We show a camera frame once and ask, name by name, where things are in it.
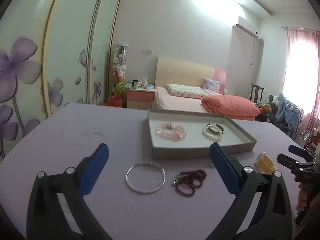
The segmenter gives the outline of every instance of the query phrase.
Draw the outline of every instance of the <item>gray cardboard tray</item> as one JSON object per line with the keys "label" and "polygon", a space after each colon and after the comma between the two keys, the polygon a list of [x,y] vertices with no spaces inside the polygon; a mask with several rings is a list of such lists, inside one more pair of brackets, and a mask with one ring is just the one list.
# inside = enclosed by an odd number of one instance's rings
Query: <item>gray cardboard tray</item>
{"label": "gray cardboard tray", "polygon": [[[251,151],[257,140],[238,124],[223,114],[206,114],[185,111],[149,109],[148,122],[152,139],[153,159],[195,159],[208,158],[213,143],[202,135],[208,123],[216,123],[224,128],[219,142],[226,154]],[[183,141],[173,142],[156,135],[156,128],[163,122],[174,122],[188,130]]]}

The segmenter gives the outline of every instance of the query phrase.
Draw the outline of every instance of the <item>red bucket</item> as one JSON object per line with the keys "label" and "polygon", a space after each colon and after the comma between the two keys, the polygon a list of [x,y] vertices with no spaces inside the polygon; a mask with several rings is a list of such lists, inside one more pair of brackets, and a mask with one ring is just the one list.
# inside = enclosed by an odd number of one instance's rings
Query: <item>red bucket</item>
{"label": "red bucket", "polygon": [[111,97],[108,97],[107,103],[108,103],[108,106],[122,107],[123,99],[121,97],[111,96]]}

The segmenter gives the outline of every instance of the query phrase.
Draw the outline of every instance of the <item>bedside table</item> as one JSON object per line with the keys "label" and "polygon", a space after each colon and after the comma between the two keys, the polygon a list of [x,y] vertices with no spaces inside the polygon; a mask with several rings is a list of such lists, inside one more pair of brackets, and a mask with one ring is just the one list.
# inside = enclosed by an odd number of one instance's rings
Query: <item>bedside table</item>
{"label": "bedside table", "polygon": [[148,110],[152,106],[155,89],[126,89],[127,108]]}

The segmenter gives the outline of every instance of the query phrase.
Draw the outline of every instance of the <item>headboard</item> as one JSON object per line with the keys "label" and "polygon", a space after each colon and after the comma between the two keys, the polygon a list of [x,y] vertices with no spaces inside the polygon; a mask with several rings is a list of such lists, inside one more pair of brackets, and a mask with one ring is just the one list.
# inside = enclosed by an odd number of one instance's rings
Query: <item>headboard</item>
{"label": "headboard", "polygon": [[221,81],[220,93],[224,93],[226,72],[178,59],[158,57],[155,86],[166,88],[167,84],[202,87],[203,78]]}

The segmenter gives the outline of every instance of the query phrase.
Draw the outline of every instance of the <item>floral pillow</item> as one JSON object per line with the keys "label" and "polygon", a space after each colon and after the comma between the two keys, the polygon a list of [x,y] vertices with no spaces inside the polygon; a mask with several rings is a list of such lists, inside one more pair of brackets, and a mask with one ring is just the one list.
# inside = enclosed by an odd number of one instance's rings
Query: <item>floral pillow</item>
{"label": "floral pillow", "polygon": [[170,95],[185,98],[204,98],[208,94],[201,87],[190,87],[177,84],[167,84]]}
{"label": "floral pillow", "polygon": [[220,91],[221,81],[213,81],[209,78],[203,78],[202,89],[209,96],[218,95]]}

